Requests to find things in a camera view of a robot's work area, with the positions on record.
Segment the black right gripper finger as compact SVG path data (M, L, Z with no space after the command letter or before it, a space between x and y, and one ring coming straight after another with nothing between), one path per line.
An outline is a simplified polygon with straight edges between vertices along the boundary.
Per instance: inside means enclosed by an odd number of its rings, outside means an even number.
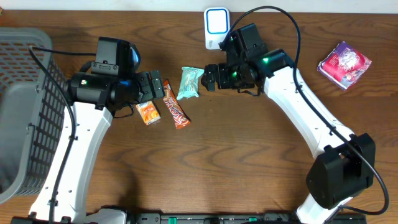
M207 91L215 91L215 80L203 77L201 79L201 84L206 88Z
M216 77L218 74L218 64L209 64L205 67L205 75L207 77Z

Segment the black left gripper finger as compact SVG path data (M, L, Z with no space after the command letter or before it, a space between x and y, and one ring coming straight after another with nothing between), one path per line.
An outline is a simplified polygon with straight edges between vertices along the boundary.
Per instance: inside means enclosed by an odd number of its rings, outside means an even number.
M162 85L162 79L160 77L160 72L158 70L152 70L150 72L152 84L154 86L161 86Z
M153 90L154 99L160 99L165 96L164 87L162 84L155 83Z

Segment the small orange snack packet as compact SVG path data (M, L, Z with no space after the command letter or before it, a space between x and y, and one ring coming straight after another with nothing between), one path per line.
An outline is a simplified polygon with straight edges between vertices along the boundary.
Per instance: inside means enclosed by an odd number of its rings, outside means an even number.
M155 104L153 104L152 101L140 103L136 105L136 109L146 125L150 125L161 118L157 108L155 107Z

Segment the teal snack packet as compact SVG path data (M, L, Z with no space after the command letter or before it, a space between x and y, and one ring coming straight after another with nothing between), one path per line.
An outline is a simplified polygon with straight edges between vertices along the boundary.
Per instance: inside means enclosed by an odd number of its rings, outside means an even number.
M182 67L182 78L177 100L182 98L199 97L198 82L199 78L204 74L204 69L193 67Z

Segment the red chocolate bar wrapper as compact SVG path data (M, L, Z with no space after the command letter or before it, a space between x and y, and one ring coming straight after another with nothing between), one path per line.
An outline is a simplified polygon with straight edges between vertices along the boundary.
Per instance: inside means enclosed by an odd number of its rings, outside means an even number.
M190 120L186 117L183 109L179 105L177 98L175 97L170 83L168 80L163 81L165 96L163 101L170 111L174 124L177 129L182 129L190 124Z

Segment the purple red snack packet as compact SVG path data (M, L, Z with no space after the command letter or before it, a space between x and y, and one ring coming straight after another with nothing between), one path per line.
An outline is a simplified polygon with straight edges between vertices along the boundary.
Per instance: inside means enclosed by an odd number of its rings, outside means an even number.
M347 90L371 63L372 60L342 41L318 64L317 70L342 90Z

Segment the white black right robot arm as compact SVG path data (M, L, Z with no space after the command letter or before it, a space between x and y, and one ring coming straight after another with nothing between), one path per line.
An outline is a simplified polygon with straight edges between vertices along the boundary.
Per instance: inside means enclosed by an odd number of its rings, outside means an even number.
M289 117L311 150L306 177L309 195L296 211L302 223L325 223L373 184L375 143L355 135L313 94L282 49L268 50L255 24L231 33L207 32L206 47L226 52L226 62L209 64L201 78L208 90L257 87Z

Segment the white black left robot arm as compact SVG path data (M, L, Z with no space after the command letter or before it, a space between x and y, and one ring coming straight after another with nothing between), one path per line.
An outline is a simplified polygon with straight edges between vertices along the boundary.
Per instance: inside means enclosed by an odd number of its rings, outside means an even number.
M130 214L114 206L86 212L86 196L96 156L114 114L125 106L164 97L158 70L120 75L78 72L68 81L71 105L49 174L27 217L12 223L129 223Z

